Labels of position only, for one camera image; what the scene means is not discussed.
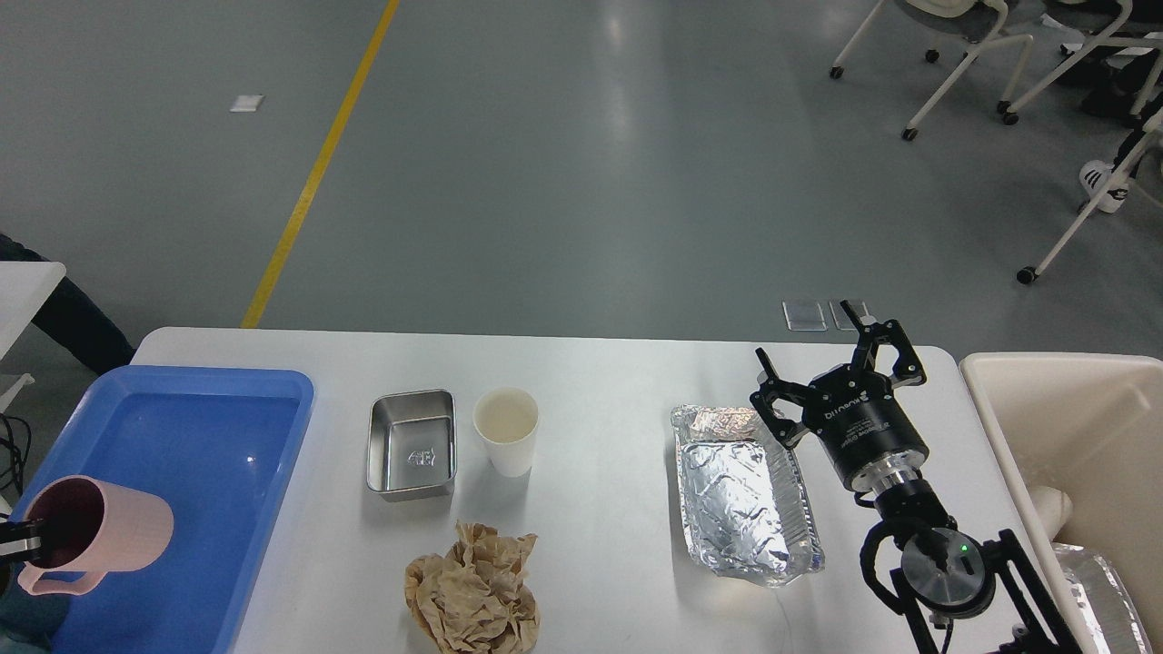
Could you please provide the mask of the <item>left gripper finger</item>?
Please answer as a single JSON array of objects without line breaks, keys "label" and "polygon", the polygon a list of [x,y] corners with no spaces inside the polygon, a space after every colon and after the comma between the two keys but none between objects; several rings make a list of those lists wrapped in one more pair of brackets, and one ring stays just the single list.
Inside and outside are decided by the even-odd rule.
[{"label": "left gripper finger", "polygon": [[45,521],[3,520],[1,523],[1,559],[37,560],[45,550]]}]

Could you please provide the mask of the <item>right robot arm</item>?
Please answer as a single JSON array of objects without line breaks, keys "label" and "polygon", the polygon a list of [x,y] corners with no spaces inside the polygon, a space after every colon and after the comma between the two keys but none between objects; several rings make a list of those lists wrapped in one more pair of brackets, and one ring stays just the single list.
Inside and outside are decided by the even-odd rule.
[{"label": "right robot arm", "polygon": [[851,303],[840,310],[857,330],[850,361],[801,384],[782,378],[757,348],[750,404],[786,452],[814,435],[840,484],[878,513],[859,547],[861,578],[906,620],[919,653],[944,653],[950,639],[936,642],[934,630],[951,637],[957,623],[991,607],[998,589],[1020,619],[999,653],[1079,653],[1014,531],[984,541],[965,534],[925,479],[929,448],[896,392],[925,384],[927,374],[901,324],[859,315]]}]

